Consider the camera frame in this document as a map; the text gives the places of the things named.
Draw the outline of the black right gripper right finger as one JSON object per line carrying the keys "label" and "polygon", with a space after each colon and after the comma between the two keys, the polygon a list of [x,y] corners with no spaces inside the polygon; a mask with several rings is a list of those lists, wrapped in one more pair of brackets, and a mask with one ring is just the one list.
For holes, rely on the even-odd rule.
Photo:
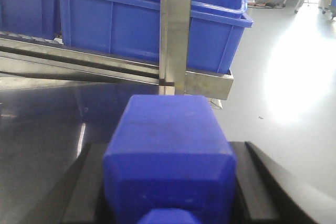
{"label": "black right gripper right finger", "polygon": [[236,189],[230,223],[316,223],[289,197],[251,142],[230,142],[236,157]]}

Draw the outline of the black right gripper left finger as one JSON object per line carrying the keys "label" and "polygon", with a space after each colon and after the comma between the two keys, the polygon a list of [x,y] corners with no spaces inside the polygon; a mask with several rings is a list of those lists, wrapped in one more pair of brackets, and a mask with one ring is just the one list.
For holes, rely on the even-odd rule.
{"label": "black right gripper left finger", "polygon": [[102,189],[102,157],[107,144],[90,143],[47,195],[26,216],[26,223],[106,223],[110,220]]}

